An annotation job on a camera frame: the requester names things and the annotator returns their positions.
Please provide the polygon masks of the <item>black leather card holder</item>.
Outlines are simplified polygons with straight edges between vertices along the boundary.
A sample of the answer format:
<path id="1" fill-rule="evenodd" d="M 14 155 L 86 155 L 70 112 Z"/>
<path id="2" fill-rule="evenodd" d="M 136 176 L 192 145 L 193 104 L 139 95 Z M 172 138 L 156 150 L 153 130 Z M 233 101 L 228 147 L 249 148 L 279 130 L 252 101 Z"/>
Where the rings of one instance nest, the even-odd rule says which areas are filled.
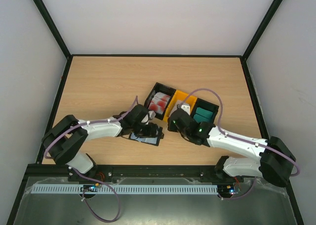
<path id="1" fill-rule="evenodd" d="M 164 133 L 163 133 L 162 130 L 163 130 L 162 127 L 158 128 L 156 137 L 140 138 L 140 137 L 137 137 L 134 133 L 130 133 L 129 136 L 128 136 L 128 139 L 132 140 L 132 141 L 137 141 L 137 142 L 140 142 L 140 143 L 144 143 L 144 144 L 158 146 L 160 141 L 164 138 Z"/>

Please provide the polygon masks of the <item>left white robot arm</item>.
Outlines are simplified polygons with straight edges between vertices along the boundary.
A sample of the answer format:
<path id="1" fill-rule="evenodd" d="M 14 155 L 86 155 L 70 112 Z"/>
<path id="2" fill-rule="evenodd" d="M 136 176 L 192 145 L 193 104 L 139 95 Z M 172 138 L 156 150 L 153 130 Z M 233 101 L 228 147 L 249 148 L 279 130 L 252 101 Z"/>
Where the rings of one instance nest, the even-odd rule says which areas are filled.
<path id="1" fill-rule="evenodd" d="M 158 146 L 163 133 L 162 128 L 152 122 L 155 115 L 141 104 L 100 120 L 79 120 L 72 114 L 67 115 L 42 138 L 43 156 L 56 165 L 67 165 L 71 174 L 79 172 L 89 178 L 104 179 L 92 157 L 80 151 L 82 145 L 99 138 L 126 137 Z"/>

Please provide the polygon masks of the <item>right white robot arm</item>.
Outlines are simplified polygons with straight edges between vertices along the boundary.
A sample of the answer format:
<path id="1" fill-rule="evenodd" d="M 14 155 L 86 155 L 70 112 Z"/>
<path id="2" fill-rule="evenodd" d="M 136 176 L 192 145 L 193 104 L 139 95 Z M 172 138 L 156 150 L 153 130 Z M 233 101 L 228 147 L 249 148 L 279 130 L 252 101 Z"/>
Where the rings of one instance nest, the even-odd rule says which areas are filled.
<path id="1" fill-rule="evenodd" d="M 183 109 L 174 111 L 167 122 L 169 131 L 179 132 L 193 144 L 242 155 L 242 158 L 225 157 L 220 162 L 215 169 L 218 180 L 250 176 L 261 177 L 280 188 L 288 185 L 296 159 L 280 138 L 256 139 L 225 131 L 214 123 L 197 122 Z"/>

